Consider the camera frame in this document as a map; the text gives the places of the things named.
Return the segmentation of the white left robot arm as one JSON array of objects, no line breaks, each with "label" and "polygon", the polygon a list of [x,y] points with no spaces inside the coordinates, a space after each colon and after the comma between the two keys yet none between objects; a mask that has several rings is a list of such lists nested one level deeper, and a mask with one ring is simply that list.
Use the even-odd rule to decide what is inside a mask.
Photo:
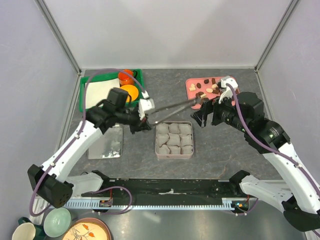
[{"label": "white left robot arm", "polygon": [[143,92],[138,105],[130,110],[126,107],[128,96],[127,91],[112,88],[107,98],[84,112],[77,129],[51,158],[28,169],[32,199],[39,196],[54,208],[60,208],[73,196],[94,192],[104,197],[109,193],[109,183],[97,173],[73,177],[69,174],[89,147],[115,124],[128,125],[133,133],[149,128],[147,115],[155,109],[154,101]]}]

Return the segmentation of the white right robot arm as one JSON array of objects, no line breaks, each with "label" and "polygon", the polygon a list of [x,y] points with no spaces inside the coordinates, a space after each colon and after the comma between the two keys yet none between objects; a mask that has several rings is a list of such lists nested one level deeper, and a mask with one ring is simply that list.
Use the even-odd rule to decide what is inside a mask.
[{"label": "white right robot arm", "polygon": [[282,212],[295,229],[319,235],[320,185],[299,159],[281,125],[265,117],[263,101],[252,92],[223,101],[196,94],[196,101],[201,107],[191,117],[200,127],[207,125],[207,117],[212,114],[211,125],[225,123],[242,132],[245,141],[273,165],[289,187],[282,192],[240,170],[229,179],[230,193],[235,197],[254,196]]}]

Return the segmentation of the pink tray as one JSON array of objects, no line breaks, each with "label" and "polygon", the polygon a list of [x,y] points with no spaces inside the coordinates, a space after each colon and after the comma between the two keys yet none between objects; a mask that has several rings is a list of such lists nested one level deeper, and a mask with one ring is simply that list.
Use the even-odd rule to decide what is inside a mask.
[{"label": "pink tray", "polygon": [[[215,84],[212,84],[212,78],[215,78]],[[218,89],[218,83],[220,82],[222,76],[214,77],[200,77],[200,78],[189,78],[185,81],[187,98],[194,99],[195,97],[202,97],[203,99],[214,99],[220,98],[221,90]],[[204,80],[209,79],[209,83],[205,84]],[[197,83],[201,84],[201,88],[197,88]],[[189,88],[191,84],[195,85],[195,91],[190,91]],[[213,89],[212,93],[206,92],[206,89]]]}]

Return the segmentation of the pink chocolate tin box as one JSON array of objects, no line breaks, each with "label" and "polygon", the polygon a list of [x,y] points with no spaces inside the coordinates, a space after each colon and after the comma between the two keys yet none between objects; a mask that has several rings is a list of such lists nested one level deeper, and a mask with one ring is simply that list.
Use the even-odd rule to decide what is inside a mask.
[{"label": "pink chocolate tin box", "polygon": [[194,151],[191,122],[165,121],[155,127],[155,155],[158,159],[187,160]]}]

